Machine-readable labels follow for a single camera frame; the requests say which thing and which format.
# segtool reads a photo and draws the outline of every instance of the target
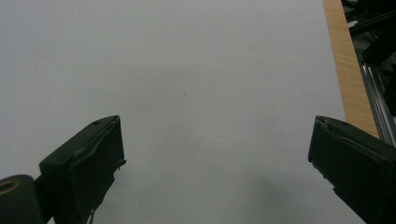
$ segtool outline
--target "white tabletop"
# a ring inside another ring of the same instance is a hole
[[[119,114],[94,223],[362,223],[307,161],[344,119],[318,0],[0,1],[0,178]]]

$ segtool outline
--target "light brown wood trim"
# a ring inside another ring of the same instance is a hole
[[[341,0],[323,0],[346,121],[378,137]]]

